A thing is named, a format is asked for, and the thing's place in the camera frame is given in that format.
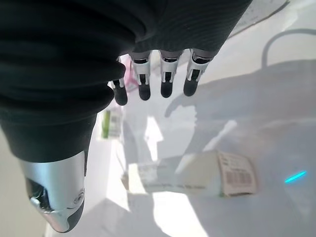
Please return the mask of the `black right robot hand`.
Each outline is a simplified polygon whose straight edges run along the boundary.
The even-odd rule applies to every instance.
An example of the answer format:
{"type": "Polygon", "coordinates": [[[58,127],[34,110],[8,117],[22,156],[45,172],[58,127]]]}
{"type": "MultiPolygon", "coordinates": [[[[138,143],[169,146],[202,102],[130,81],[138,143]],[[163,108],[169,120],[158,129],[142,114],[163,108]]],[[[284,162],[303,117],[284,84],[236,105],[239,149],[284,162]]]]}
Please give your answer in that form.
{"type": "Polygon", "coordinates": [[[0,125],[19,159],[30,203],[59,233],[84,207],[84,178],[97,114],[127,103],[130,55],[139,95],[150,98],[150,54],[161,53],[161,94],[191,51],[184,94],[250,5],[248,0],[3,0],[0,125]]]}

